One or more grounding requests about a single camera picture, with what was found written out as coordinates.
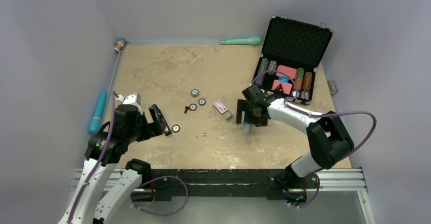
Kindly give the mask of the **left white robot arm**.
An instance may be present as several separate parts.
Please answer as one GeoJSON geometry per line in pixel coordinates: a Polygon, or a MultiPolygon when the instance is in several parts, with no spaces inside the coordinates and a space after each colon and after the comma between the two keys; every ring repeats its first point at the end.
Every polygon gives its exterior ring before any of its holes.
{"type": "Polygon", "coordinates": [[[88,141],[78,186],[59,223],[92,223],[106,182],[129,145],[171,134],[162,110],[153,104],[149,112],[152,122],[137,103],[112,106],[110,120],[88,141]]]}

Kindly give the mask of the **light blue stapler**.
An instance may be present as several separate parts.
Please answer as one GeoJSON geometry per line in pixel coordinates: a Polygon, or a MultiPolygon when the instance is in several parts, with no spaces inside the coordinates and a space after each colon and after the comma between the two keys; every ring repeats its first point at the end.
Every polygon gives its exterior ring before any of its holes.
{"type": "Polygon", "coordinates": [[[250,131],[250,124],[247,122],[243,122],[242,124],[242,131],[244,133],[248,133],[250,131]]]}

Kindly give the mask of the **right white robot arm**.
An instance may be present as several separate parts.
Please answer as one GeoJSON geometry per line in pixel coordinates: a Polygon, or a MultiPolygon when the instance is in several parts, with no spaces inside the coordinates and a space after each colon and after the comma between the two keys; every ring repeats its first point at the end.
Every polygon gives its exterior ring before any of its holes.
{"type": "Polygon", "coordinates": [[[244,98],[237,100],[237,124],[267,126],[272,119],[306,135],[309,152],[286,167],[285,180],[290,186],[297,187],[307,175],[332,168],[353,151],[353,140],[334,112],[306,110],[284,98],[266,95],[258,85],[249,86],[242,94],[244,98]]]}

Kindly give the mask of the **black stapler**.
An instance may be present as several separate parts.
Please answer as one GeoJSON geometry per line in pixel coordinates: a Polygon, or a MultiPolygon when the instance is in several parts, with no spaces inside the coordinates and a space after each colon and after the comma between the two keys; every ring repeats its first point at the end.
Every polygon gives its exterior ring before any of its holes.
{"type": "Polygon", "coordinates": [[[166,137],[171,135],[172,130],[168,125],[168,122],[165,119],[161,109],[156,104],[153,104],[151,107],[149,107],[149,110],[153,118],[153,122],[158,126],[158,132],[160,132],[160,135],[161,133],[163,133],[166,137]]]}

